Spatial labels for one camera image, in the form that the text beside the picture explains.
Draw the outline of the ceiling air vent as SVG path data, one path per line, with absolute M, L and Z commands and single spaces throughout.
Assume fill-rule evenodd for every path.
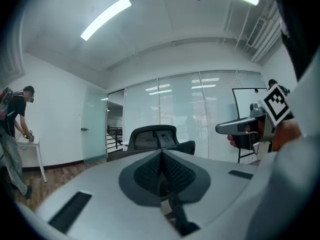
M 265 27 L 266 20 L 259 17 L 246 43 L 250 48 L 256 45 Z

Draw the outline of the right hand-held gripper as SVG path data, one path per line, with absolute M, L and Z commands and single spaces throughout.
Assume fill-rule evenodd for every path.
M 248 117 L 217 124 L 215 131 L 221 135 L 244 135 L 238 138 L 238 147 L 253 151 L 257 160 L 261 160 L 273 149 L 277 125 L 291 113 L 285 97 L 274 85 L 258 102 L 250 104 Z

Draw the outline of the whiteboard with black stand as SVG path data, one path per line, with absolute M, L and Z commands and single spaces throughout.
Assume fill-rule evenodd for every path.
M 233 96 L 237 108 L 238 118 L 246 118 L 250 115 L 250 104 L 257 103 L 267 92 L 267 88 L 233 88 Z M 251 150 L 240 149 L 238 151 L 239 164 L 251 164 L 257 161 L 257 156 Z

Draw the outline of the person's right hand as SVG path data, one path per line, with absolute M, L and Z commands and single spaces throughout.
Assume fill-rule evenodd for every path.
M 237 141 L 238 141 L 238 136 L 237 135 L 228 135 L 227 136 L 227 140 L 229 141 L 229 144 L 234 147 L 234 148 L 238 148 L 238 144 L 237 144 Z

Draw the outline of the person's black clothing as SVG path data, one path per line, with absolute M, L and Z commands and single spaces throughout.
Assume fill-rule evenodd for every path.
M 320 47 L 320 0 L 275 0 L 285 29 L 282 42 L 299 81 Z

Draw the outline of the frosted glass door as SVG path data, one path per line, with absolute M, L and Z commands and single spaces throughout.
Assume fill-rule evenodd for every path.
M 86 164 L 96 162 L 106 157 L 106 118 L 108 95 L 93 86 L 86 89 L 81 128 L 81 145 L 83 161 Z

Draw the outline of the black metal railing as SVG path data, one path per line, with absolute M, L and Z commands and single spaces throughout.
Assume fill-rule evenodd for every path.
M 107 126 L 106 130 L 107 153 L 123 150 L 123 128 Z

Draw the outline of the person's right forearm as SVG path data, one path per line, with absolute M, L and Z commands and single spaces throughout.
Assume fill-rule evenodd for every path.
M 301 130 L 295 118 L 280 122 L 273 137 L 272 151 L 280 150 L 285 144 L 300 138 L 301 135 Z

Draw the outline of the black office chair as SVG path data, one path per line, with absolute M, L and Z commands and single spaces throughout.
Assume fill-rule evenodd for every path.
M 129 138 L 126 151 L 118 151 L 107 156 L 107 162 L 137 155 L 146 151 L 169 149 L 193 156 L 196 143 L 193 140 L 180 143 L 177 129 L 172 125 L 149 125 L 135 129 Z M 199 229 L 193 222 L 187 221 L 178 191 L 188 186 L 195 174 L 187 172 L 179 163 L 173 162 L 164 153 L 157 155 L 147 165 L 134 174 L 143 187 L 160 200 L 168 201 L 171 211 L 165 215 L 171 220 L 177 231 L 185 236 Z

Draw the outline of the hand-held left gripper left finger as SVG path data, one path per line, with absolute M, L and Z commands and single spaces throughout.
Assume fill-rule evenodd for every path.
M 47 197 L 35 213 L 49 222 L 76 192 L 83 192 L 90 194 L 91 199 L 67 232 L 69 237 L 78 240 L 179 240 L 180 235 L 160 207 L 135 204 L 119 186 L 122 169 L 148 155 L 150 151 L 86 169 Z

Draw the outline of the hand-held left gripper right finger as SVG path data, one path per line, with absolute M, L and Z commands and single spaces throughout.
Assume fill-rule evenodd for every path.
M 163 150 L 177 222 L 204 228 L 227 210 L 250 183 L 257 166 Z

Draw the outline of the white desk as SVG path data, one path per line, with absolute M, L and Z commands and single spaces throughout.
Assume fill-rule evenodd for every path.
M 179 141 L 179 142 L 180 142 L 180 141 L 183 141 L 183 142 L 184 142 L 184 141 L 187 141 L 187 139 L 178 139 L 178 141 Z M 123 141 L 123 142 L 122 142 L 122 145 L 125 146 L 125 147 L 128 147 L 128 146 L 129 146 L 129 141 L 128 141 L 128 140 L 127 140 L 127 141 Z

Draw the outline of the small white table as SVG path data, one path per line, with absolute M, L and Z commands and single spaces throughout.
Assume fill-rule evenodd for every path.
M 16 140 L 16 144 L 21 150 L 24 150 L 24 151 L 26 151 L 29 147 L 35 148 L 42 178 L 43 178 L 44 182 L 47 183 L 48 180 L 47 180 L 47 177 L 45 174 L 45 169 L 44 169 L 42 156 L 41 156 L 41 150 L 40 150 L 40 139 L 35 138 L 34 141 L 30 141 L 29 139 L 20 135 Z

